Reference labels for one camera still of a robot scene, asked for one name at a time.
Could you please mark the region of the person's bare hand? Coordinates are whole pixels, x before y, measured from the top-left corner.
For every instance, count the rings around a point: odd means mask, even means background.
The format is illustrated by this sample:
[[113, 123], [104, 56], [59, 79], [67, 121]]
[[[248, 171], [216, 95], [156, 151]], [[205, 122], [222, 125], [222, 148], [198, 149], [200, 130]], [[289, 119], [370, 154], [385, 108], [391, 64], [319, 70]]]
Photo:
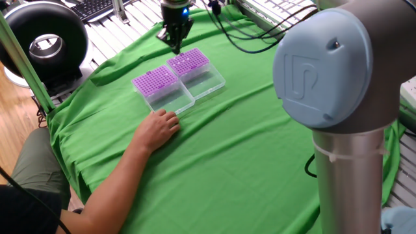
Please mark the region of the person's bare hand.
[[164, 109], [152, 111], [137, 127], [131, 145], [133, 149], [153, 153], [180, 129], [176, 113]]

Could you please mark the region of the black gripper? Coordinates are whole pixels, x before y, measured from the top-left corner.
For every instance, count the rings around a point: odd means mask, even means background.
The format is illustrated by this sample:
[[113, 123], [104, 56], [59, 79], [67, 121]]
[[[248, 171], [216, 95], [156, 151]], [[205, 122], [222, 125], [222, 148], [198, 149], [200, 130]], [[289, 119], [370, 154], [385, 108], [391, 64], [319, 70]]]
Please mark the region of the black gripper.
[[180, 54], [182, 41], [188, 36], [194, 20], [190, 18], [190, 5], [163, 5], [161, 7], [164, 24], [157, 38], [165, 43], [174, 54]]

